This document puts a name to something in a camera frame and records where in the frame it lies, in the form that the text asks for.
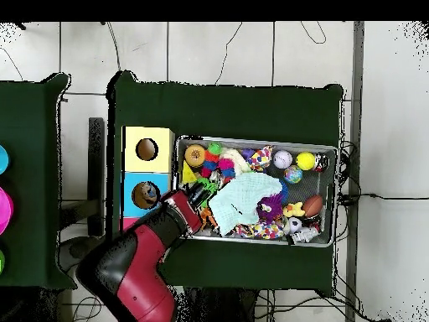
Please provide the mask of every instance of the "blue bowl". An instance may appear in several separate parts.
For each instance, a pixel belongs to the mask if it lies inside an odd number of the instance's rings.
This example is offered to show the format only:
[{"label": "blue bowl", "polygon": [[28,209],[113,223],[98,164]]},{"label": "blue bowl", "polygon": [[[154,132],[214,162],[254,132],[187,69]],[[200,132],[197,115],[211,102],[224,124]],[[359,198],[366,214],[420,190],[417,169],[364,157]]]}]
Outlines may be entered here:
[{"label": "blue bowl", "polygon": [[8,168],[9,165],[9,156],[6,149],[0,146],[0,174],[4,173],[4,171]]}]

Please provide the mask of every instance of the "blue box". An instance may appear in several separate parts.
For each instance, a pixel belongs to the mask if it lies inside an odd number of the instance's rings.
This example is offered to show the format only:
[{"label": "blue box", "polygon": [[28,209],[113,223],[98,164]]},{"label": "blue box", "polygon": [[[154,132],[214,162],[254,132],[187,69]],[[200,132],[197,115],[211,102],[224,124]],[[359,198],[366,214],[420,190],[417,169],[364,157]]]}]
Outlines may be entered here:
[{"label": "blue box", "polygon": [[161,195],[168,193],[171,189],[171,174],[125,172],[124,217],[142,217],[156,207],[154,206],[152,209],[140,209],[132,202],[132,191],[134,187],[145,181],[155,184]]}]

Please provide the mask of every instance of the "pink bowl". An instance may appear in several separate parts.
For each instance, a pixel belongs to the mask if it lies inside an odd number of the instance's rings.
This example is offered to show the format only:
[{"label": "pink bowl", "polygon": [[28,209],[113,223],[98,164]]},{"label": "pink bowl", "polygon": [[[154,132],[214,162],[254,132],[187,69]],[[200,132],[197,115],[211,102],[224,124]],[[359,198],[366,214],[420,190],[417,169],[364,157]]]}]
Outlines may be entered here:
[{"label": "pink bowl", "polygon": [[0,235],[4,233],[13,214],[13,201],[10,196],[0,188]]}]

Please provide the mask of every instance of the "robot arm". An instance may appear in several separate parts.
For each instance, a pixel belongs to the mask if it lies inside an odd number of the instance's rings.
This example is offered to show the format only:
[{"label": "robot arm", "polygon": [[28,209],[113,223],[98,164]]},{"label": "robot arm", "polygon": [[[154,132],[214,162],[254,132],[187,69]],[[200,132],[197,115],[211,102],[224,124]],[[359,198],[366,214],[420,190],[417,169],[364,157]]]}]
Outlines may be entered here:
[{"label": "robot arm", "polygon": [[173,242],[201,227],[196,208],[208,196],[195,184],[187,196],[177,190],[112,243],[102,243],[76,269],[76,277],[118,322],[174,322],[174,298],[157,274]]}]

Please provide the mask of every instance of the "light blue cloth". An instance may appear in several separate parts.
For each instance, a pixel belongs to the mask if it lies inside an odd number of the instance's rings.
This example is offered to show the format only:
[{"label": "light blue cloth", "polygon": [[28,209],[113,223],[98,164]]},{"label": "light blue cloth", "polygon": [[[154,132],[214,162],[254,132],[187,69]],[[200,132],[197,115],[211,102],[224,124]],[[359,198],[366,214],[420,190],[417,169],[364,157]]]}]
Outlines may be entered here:
[{"label": "light blue cloth", "polygon": [[232,179],[209,201],[209,208],[224,236],[236,225],[259,221],[256,206],[263,197],[282,191],[276,178],[263,173],[243,173]]}]

